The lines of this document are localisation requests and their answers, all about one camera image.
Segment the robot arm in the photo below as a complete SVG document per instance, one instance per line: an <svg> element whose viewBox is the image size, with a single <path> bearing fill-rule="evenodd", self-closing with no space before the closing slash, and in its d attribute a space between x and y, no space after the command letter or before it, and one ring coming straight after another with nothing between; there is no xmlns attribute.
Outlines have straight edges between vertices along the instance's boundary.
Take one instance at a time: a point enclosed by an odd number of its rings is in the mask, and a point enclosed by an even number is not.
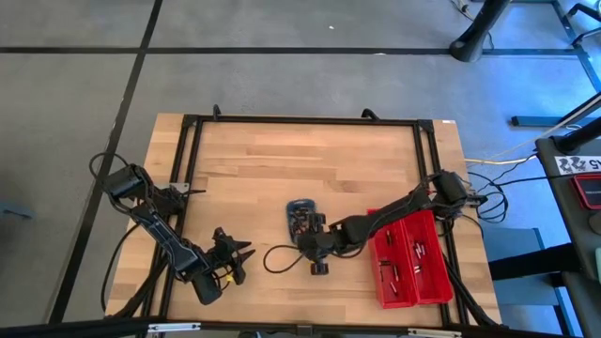
<svg viewBox="0 0 601 338"><path fill-rule="evenodd" d="M167 224L165 220L170 215L177 215L184 208L187 197L183 193L173 187L156 188L146 170L135 164L109 175L102 182L102 187L117 211L140 223L157 241L176 277L184 283L192 282L202 304L211 304L222 295L222 289L215 280L215 269L228 270L236 284L244 282L246 273L242 263L254 250L246 253L239 250L248 247L251 242L235 241L219 227L213 234L215 246L205 253L189 240L181 238ZM139 203L129 208L122 203L124 199Z"/></svg>
<svg viewBox="0 0 601 338"><path fill-rule="evenodd" d="M435 192L429 190L432 183ZM298 239L299 250L309 259L322 259L328 254L341 255L360 249L379 229L388 223L421 211L433 210L441 219L456 218L468 202L485 202L484 196L469 196L456 173L441 171L428 177L407 196L369 215L353 215L329 225L329 232L305 233Z"/></svg>

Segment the concrete floor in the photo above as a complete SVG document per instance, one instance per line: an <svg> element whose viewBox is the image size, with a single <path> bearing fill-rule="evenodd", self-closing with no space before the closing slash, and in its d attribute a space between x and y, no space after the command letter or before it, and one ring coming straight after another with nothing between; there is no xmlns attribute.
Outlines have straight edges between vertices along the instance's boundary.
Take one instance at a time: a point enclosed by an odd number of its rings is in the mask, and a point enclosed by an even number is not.
<svg viewBox="0 0 601 338"><path fill-rule="evenodd" d="M152 3L0 0L0 46L137 47ZM563 4L568 10L573 2ZM476 13L479 5L471 7ZM598 26L582 15L573 23L577 31ZM151 46L446 48L469 24L436 0L171 0ZM569 44L549 5L510 5L492 35L497 48ZM585 43L597 71L599 41ZM0 221L0 326L39 323L47 314L92 183L87 162L106 145L133 59L0 54L0 200L37 213L33 221ZM512 115L563 115L593 93L573 56L490 56L464 64L450 56L149 55L118 152L142 162L157 113L207 114L218 103L224 114L354 117L369 107L382 117L454 119L466 157L485 158L542 132L511 128ZM493 177L506 168L472 169ZM531 161L508 177L540 174ZM527 201L526 190L539 197ZM546 182L507 193L507 220L484 226L539 227L546 246L569 240ZM103 201L67 320L102 316L101 278L125 224ZM540 324L554 321L547 309L525 311L539 310L519 327L557 331Z"/></svg>

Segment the black floor line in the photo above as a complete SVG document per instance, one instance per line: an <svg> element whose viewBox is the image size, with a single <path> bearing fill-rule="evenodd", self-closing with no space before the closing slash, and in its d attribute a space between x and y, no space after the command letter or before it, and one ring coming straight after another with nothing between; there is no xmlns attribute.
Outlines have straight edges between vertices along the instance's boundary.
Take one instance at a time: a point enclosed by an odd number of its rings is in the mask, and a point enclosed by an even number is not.
<svg viewBox="0 0 601 338"><path fill-rule="evenodd" d="M580 49L498 48L484 55L563 56L578 55ZM0 47L0 54L345 54L345 55L450 55L447 48L385 47Z"/></svg>
<svg viewBox="0 0 601 338"><path fill-rule="evenodd" d="M148 19L148 25L146 26L146 32L144 33L144 38L142 39L142 43L140 46L142 50L147 48L148 44L150 43L154 27L159 17L161 5L162 0L155 0L152 12L150 13L150 18ZM121 132L123 131L123 127L125 126L125 120L127 118L128 111L130 110L133 93L135 92L135 87L138 84L138 79L140 78L142 66L144 65L145 57L145 53L139 53L136 56L135 61L133 62L133 68L131 70L130 78L125 87L125 93L123 94L123 100L119 105L119 110L115 118L115 124L113 126L113 129L111 130L109 141L106 148L104 149L104 152L116 152L119 139L121 137ZM92 186L92 191L89 194L89 197L85 203L86 207L84 214L81 218L80 223L77 226L77 239L71 252L71 256L69 258L67 268L63 275L61 285L58 289L58 293L56 294L54 306L48 320L50 324L62 322L65 316L65 312L67 311L67 307L69 306L69 299L73 291L73 287L75 286L75 281L77 280L77 273L79 272L79 268L84 259L85 247L87 246L90 234L92 233L92 227L94 226L96 214L98 213L98 209L100 206L100 200L102 198L102 188L99 184L99 181L102 181L109 174L112 164L113 157L105 156L102 158L102 163L100 165L100 170L98 173L98 179L95 180Z"/></svg>

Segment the red container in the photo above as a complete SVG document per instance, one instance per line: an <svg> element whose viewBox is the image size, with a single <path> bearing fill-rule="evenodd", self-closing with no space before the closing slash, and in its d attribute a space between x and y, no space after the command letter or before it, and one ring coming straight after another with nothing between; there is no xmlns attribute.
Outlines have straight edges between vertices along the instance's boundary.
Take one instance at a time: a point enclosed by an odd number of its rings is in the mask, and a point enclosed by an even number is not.
<svg viewBox="0 0 601 338"><path fill-rule="evenodd" d="M425 254L417 255L416 243L424 246ZM445 303L453 297L432 211L416 212L385 225L369 240L369 250L378 300L384 309ZM421 267L420 272L414 271L416 266Z"/></svg>

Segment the wooden tabletop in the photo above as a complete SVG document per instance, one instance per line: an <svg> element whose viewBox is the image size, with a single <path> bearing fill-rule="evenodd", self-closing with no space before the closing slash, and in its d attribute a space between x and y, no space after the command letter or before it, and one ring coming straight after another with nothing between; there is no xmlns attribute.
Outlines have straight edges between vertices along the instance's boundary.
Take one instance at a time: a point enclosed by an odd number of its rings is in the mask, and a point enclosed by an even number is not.
<svg viewBox="0 0 601 338"><path fill-rule="evenodd" d="M145 161L155 183L168 182L182 117L160 114L157 118ZM434 126L442 167L468 178L454 121L435 121ZM429 159L425 134L423 139ZM327 276L312 276L306 260L282 274L270 274L262 265L268 248L290 244L285 220L288 201L311 198L328 223L333 223L384 206L406 195L418 181L408 127L204 123L192 189L207 192L191 197L183 237L207 250L213 245L213 230L221 226L237 240L250 240L256 253L244 263L244 284L229 285L208 306L200 304L190 284L176 282L168 317L439 327L437 305L381 308L368 250L354 259L328 257ZM465 213L475 218L473 210ZM501 322L479 228L460 218L454 233L464 284L488 315ZM440 245L445 250L442 240ZM146 278L154 246L142 229L126 240L107 314L118 311ZM270 267L283 268L297 256L292 250L276 251L270 256ZM162 281L157 290L153 314L158 312ZM458 322L455 300L449 306L452 320Z"/></svg>

